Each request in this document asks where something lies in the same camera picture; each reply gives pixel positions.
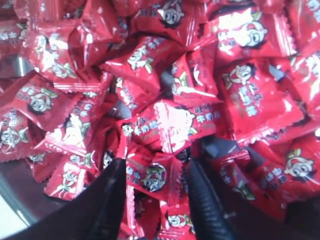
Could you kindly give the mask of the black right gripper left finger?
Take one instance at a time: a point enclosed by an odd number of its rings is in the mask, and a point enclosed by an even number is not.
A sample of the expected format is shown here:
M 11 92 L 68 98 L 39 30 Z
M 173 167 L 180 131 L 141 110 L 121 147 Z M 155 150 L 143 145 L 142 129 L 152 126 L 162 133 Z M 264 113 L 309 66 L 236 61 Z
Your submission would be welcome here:
M 116 240 L 124 214 L 126 162 L 113 160 L 74 200 L 11 240 Z

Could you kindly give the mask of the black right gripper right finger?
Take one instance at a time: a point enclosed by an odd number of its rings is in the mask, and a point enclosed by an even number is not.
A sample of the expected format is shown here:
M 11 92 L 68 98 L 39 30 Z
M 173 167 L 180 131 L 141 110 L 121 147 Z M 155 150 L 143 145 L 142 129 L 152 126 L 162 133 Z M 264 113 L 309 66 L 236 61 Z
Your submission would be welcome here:
M 207 136 L 191 151 L 191 217 L 204 240 L 317 240 L 320 141 L 240 147 Z

